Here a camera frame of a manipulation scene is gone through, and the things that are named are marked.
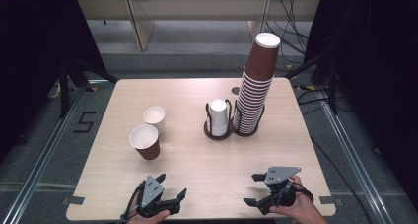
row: table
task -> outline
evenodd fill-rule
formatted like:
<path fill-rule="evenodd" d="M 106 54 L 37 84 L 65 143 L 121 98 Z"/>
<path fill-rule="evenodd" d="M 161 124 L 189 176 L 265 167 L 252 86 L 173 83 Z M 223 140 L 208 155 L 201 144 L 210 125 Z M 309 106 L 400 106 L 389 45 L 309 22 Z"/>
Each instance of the table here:
<path fill-rule="evenodd" d="M 225 140 L 208 138 L 203 130 L 205 105 L 228 99 L 241 78 L 130 79 L 117 82 L 104 114 L 74 196 L 82 205 L 70 204 L 72 221 L 115 220 L 126 208 L 133 190 L 147 175 L 167 174 L 162 200 L 172 199 L 185 187 L 180 214 L 168 219 L 252 219 L 263 216 L 243 198 L 267 196 L 264 183 L 251 175 L 269 166 L 301 167 L 298 175 L 314 195 L 324 216 L 334 204 L 321 204 L 330 196 L 295 95 L 285 78 L 274 78 L 259 128 L 250 137 L 231 134 Z M 142 113 L 151 106 L 166 110 L 166 133 L 160 138 L 161 154 L 146 161 L 130 146 L 129 134 L 144 124 Z"/>

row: gray carpet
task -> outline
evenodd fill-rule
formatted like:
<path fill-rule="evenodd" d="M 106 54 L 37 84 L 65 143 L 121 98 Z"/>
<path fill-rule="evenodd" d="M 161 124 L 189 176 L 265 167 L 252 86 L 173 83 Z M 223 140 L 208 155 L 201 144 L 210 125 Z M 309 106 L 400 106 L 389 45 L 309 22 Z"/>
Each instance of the gray carpet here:
<path fill-rule="evenodd" d="M 103 55 L 107 71 L 119 78 L 192 78 L 192 77 L 241 77 L 246 56 L 244 55 Z M 302 61 L 294 57 L 292 61 Z M 289 62 L 279 61 L 276 76 L 286 73 Z M 310 69 L 291 80 L 294 86 L 310 85 Z M 101 79 L 87 72 L 89 79 Z M 81 175 L 89 155 L 106 105 L 113 88 L 99 87 L 95 91 L 84 92 L 72 117 L 63 133 L 54 154 L 49 161 L 36 191 L 26 208 L 20 223 L 71 223 L 65 217 L 67 206 L 63 200 L 73 194 L 75 185 Z M 299 97 L 305 90 L 295 89 Z M 384 159 L 372 152 L 373 141 L 362 126 L 356 113 L 344 98 L 343 90 L 338 91 L 338 116 L 346 132 L 355 145 L 367 171 L 377 186 L 395 223 L 414 223 L 418 220 L 416 210 L 409 202 L 402 188 L 397 183 Z M 316 92 L 303 95 L 300 102 L 317 99 Z M 315 147 L 331 194 L 337 201 L 337 211 L 327 220 L 330 223 L 367 223 L 362 206 L 355 198 L 347 184 L 336 172 L 335 166 L 343 174 L 348 185 L 357 193 L 369 213 L 372 223 L 378 223 L 374 212 L 365 198 L 356 176 L 345 157 L 341 145 L 322 109 L 321 102 L 300 105 L 310 135 L 328 158 Z M 83 112 L 94 112 L 85 115 L 93 126 L 88 133 L 74 133 L 75 130 L 87 129 L 86 124 L 79 124 Z M 25 181 L 37 156 L 47 142 L 60 114 L 59 98 L 45 103 L 26 133 L 28 142 L 14 147 L 12 153 L 0 166 L 0 217 L 3 218 L 7 208 L 13 202 L 20 184 Z M 213 223 L 196 221 L 193 223 Z M 219 223 L 261 223 L 260 221 Z M 288 219 L 265 221 L 264 223 L 291 223 Z"/>

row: floor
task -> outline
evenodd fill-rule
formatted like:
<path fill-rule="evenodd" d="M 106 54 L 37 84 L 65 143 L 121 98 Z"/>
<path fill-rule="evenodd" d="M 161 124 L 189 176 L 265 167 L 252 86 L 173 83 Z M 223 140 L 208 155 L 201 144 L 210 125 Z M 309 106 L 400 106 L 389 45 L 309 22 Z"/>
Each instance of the floor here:
<path fill-rule="evenodd" d="M 136 41 L 133 37 L 132 29 L 129 22 L 126 21 L 88 21 L 92 33 L 97 42 L 99 51 L 107 58 L 108 55 L 173 55 L 173 54 L 197 54 L 197 55 L 248 55 L 251 49 L 252 41 L 249 34 L 246 22 L 199 22 L 199 21 L 158 21 L 154 27 L 153 34 L 149 45 L 145 51 L 139 51 Z M 284 37 L 291 46 L 283 44 L 280 51 L 280 57 L 283 61 L 278 65 L 279 68 L 288 70 L 288 68 L 297 67 L 302 63 L 304 44 L 296 35 L 286 33 L 283 36 L 283 30 L 286 28 L 286 22 L 269 23 L 272 30 L 280 37 Z M 301 35 L 307 37 L 310 33 L 311 23 L 298 23 L 297 30 Z M 295 85 L 305 83 L 307 85 L 308 79 L 300 77 L 295 79 Z M 51 90 L 51 98 L 54 98 L 56 88 Z M 108 100 L 111 92 L 105 94 L 103 97 L 99 94 L 89 95 L 89 100 L 83 100 L 82 96 L 78 107 L 89 109 L 89 104 L 93 102 L 103 102 Z M 311 96 L 311 99 L 322 97 L 324 95 L 318 94 Z M 34 186 L 36 192 L 30 192 L 30 200 L 21 206 L 24 211 L 18 213 L 16 219 L 20 223 L 31 223 L 31 220 L 41 220 L 41 223 L 64 223 L 65 221 L 65 202 L 68 202 L 68 196 L 71 196 L 78 182 L 77 176 L 67 176 L 65 171 L 57 169 L 62 167 L 71 167 L 72 170 L 81 172 L 83 164 L 74 162 L 74 159 L 68 157 L 87 157 L 89 150 L 82 149 L 78 140 L 69 135 L 56 135 L 50 137 L 45 134 L 55 134 L 55 124 L 57 118 L 53 117 L 50 120 L 45 120 L 42 115 L 46 112 L 48 114 L 59 114 L 59 107 L 50 104 L 39 112 L 39 118 L 34 121 L 34 125 L 28 134 L 32 136 L 32 142 L 38 146 L 28 147 L 25 144 L 18 144 L 11 155 L 8 157 L 8 162 L 0 166 L 0 217 L 5 218 L 7 210 L 14 205 L 17 195 L 30 177 L 33 167 L 38 165 L 38 156 L 43 154 L 42 150 L 44 144 L 50 144 L 50 140 L 65 141 L 58 148 L 51 147 L 51 152 L 54 155 L 52 158 L 46 159 L 45 167 L 41 170 L 44 173 L 42 178 L 35 181 Z M 105 111 L 106 104 L 97 105 L 98 116 Z M 344 105 L 346 108 L 341 108 L 343 111 L 350 111 L 350 105 Z M 327 116 L 310 117 L 309 114 L 317 110 L 324 109 L 324 114 Z M 334 219 L 330 218 L 331 223 L 350 223 L 349 220 L 362 216 L 361 209 L 357 201 L 352 197 L 352 193 L 345 187 L 347 182 L 342 182 L 336 175 L 331 173 L 333 166 L 344 167 L 348 174 L 345 174 L 349 179 L 348 183 L 354 183 L 353 189 L 363 200 L 366 209 L 372 216 L 371 223 L 414 223 L 418 220 L 416 210 L 408 202 L 408 199 L 398 184 L 393 179 L 388 171 L 384 171 L 386 166 L 384 161 L 379 158 L 369 159 L 367 153 L 370 154 L 370 147 L 368 147 L 369 140 L 364 129 L 360 129 L 358 122 L 353 118 L 352 113 L 342 113 L 339 117 L 334 117 L 331 113 L 326 112 L 324 105 L 319 106 L 301 106 L 301 111 L 304 114 L 307 127 L 316 128 L 317 124 L 327 124 L 329 131 L 332 133 L 341 133 L 342 136 L 333 134 L 332 140 L 335 143 L 342 144 L 342 149 L 338 148 L 332 150 L 329 155 L 330 159 L 324 158 L 325 155 L 318 151 L 318 157 L 324 169 L 325 177 L 328 185 L 332 187 L 332 195 L 335 198 L 336 205 L 343 206 L 336 213 Z M 77 124 L 78 121 L 66 121 L 68 123 Z M 341 127 L 340 120 L 353 126 Z M 83 139 L 90 139 L 93 141 L 95 133 L 84 134 Z M 315 138 L 318 143 L 325 143 L 330 140 L 328 136 L 318 136 Z M 355 157 L 360 158 L 360 164 L 368 167 L 368 173 L 362 174 L 362 168 L 353 168 L 358 165 L 359 161 L 352 160 L 350 155 L 354 153 Z M 370 173 L 370 171 L 381 171 L 378 173 Z M 366 181 L 357 181 L 359 177 L 365 178 Z M 383 204 L 375 204 L 374 201 L 384 199 Z M 60 208 L 51 208 L 51 206 L 59 206 Z M 356 223 L 366 223 L 366 220 L 356 221 Z"/>

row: brown paper cup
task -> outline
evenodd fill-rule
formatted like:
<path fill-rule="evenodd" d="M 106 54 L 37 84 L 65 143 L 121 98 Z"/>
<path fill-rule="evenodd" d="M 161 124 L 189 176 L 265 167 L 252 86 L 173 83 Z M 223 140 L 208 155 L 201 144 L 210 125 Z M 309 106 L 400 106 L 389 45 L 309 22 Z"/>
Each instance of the brown paper cup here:
<path fill-rule="evenodd" d="M 159 133 L 156 127 L 144 124 L 136 127 L 129 136 L 129 142 L 146 160 L 154 160 L 160 155 Z"/>
<path fill-rule="evenodd" d="M 274 34 L 261 33 L 255 37 L 248 62 L 246 75 L 256 81 L 267 81 L 274 76 L 280 38 Z"/>

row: wooden table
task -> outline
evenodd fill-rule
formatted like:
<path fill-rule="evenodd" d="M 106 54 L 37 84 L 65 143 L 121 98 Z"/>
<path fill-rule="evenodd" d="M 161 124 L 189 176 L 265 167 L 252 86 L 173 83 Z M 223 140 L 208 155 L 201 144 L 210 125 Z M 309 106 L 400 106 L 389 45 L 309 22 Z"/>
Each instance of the wooden table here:
<path fill-rule="evenodd" d="M 162 200 L 172 199 L 187 188 L 180 214 L 168 219 L 277 218 L 263 216 L 243 198 L 269 195 L 263 182 L 252 174 L 269 166 L 301 167 L 298 175 L 314 195 L 314 204 L 324 216 L 333 215 L 334 204 L 321 204 L 330 196 L 289 81 L 275 78 L 265 102 L 258 131 L 251 137 L 232 134 L 225 140 L 208 138 L 203 130 L 205 105 L 213 99 L 228 99 L 241 78 L 120 80 L 113 91 L 101 127 L 92 146 L 74 196 L 82 205 L 70 204 L 72 221 L 115 220 L 147 175 L 167 174 Z M 144 124 L 142 113 L 149 107 L 166 110 L 166 133 L 160 138 L 161 154 L 144 160 L 129 144 L 129 134 Z"/>

